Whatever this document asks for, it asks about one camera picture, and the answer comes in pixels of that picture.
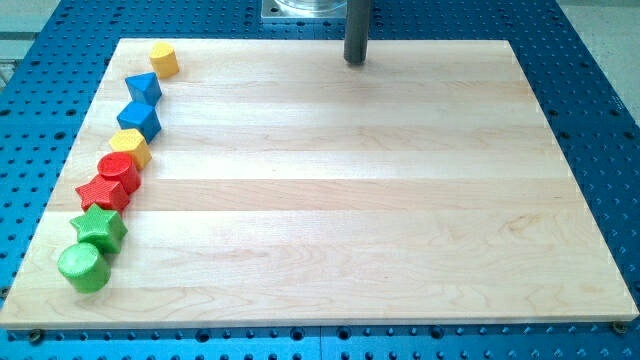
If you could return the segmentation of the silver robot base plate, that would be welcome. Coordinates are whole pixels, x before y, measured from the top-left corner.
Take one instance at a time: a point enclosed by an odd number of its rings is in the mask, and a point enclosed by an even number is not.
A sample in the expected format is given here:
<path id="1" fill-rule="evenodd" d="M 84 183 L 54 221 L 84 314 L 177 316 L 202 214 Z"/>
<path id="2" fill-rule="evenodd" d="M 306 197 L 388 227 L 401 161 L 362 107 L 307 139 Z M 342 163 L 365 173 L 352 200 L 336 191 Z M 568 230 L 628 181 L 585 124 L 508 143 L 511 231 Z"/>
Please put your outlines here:
<path id="1" fill-rule="evenodd" d="M 343 18 L 346 0 L 261 0 L 263 19 Z"/>

